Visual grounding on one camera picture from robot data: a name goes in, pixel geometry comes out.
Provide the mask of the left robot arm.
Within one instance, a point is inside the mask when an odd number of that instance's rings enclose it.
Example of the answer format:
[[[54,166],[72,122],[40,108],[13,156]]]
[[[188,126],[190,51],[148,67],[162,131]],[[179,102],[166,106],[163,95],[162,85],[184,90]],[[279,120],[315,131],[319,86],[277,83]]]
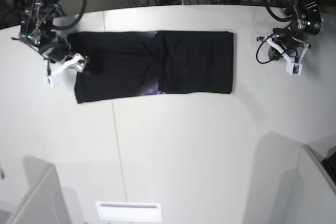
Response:
[[[268,5],[267,0],[261,0],[267,12],[279,22],[287,22],[284,28],[274,28],[272,34],[267,37],[259,37],[262,44],[269,43],[269,61],[284,58],[294,63],[300,63],[311,47],[309,37],[317,36],[323,29],[317,0],[288,0],[284,14],[277,16]]]

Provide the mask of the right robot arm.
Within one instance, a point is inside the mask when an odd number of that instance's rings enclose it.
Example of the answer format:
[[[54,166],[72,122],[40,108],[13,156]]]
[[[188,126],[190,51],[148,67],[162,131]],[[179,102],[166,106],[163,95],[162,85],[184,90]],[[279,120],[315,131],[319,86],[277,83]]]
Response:
[[[23,17],[20,22],[18,40],[36,51],[47,61],[47,74],[52,75],[50,64],[60,63],[60,71],[75,69],[84,72],[89,58],[71,51],[71,45],[57,31],[67,31],[74,28],[83,17],[87,0],[82,0],[80,13],[68,25],[54,25],[60,0],[27,0]]]

